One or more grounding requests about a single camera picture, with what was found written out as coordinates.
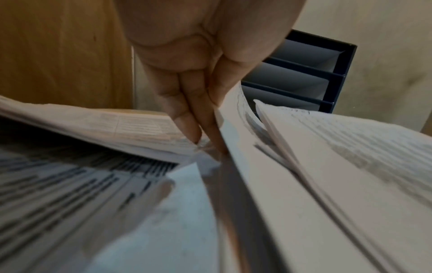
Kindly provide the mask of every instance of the hand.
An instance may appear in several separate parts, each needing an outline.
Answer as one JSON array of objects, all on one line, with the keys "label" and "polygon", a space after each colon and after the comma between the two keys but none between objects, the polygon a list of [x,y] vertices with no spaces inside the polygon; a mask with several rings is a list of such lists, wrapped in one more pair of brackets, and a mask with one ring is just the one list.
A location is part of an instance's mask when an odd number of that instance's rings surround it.
[{"label": "hand", "polygon": [[185,136],[226,146],[214,109],[283,41],[305,0],[115,0],[157,100]]}]

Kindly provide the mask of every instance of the stack of paper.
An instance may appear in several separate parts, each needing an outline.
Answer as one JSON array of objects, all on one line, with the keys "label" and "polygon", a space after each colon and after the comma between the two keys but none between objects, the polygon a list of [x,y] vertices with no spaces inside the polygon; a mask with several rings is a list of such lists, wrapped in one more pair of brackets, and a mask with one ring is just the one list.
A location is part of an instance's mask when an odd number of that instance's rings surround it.
[{"label": "stack of paper", "polygon": [[218,112],[233,160],[294,272],[430,272],[432,138],[256,101]]},{"label": "stack of paper", "polygon": [[[168,162],[179,163],[197,148],[168,116],[163,115],[21,103],[1,96],[0,115],[122,152]],[[204,136],[198,146],[207,142]]]}]

